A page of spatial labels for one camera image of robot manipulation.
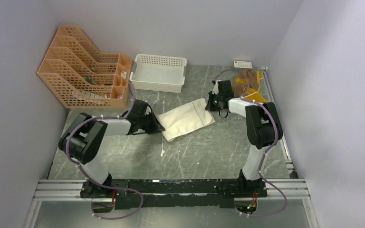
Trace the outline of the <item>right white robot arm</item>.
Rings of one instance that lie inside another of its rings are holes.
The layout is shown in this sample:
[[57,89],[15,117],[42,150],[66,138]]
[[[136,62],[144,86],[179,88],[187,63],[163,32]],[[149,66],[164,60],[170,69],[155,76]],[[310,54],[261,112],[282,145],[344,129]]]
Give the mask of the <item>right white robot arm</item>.
[[257,102],[245,97],[235,97],[229,80],[213,80],[213,90],[205,110],[211,112],[226,111],[226,114],[238,114],[245,117],[246,133],[250,150],[240,171],[237,189],[240,195],[250,196],[256,189],[256,183],[263,180],[261,171],[268,155],[283,137],[276,105],[273,102]]

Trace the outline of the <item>cream white towel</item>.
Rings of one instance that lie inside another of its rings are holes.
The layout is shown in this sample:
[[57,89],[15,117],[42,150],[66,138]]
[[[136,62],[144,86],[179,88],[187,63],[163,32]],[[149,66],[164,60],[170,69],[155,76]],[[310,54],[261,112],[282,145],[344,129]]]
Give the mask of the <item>cream white towel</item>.
[[171,142],[177,137],[215,123],[211,112],[205,110],[206,105],[205,99],[200,98],[157,115],[158,121],[164,127],[162,134],[166,141]]

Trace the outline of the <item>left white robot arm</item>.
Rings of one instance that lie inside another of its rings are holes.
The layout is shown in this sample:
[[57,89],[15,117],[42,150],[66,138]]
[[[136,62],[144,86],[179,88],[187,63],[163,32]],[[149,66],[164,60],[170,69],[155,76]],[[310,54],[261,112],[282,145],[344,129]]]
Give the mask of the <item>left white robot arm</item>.
[[93,117],[80,113],[61,136],[58,148],[86,174],[94,192],[105,198],[112,193],[112,176],[96,157],[106,134],[156,134],[165,128],[145,101],[135,100],[120,117]]

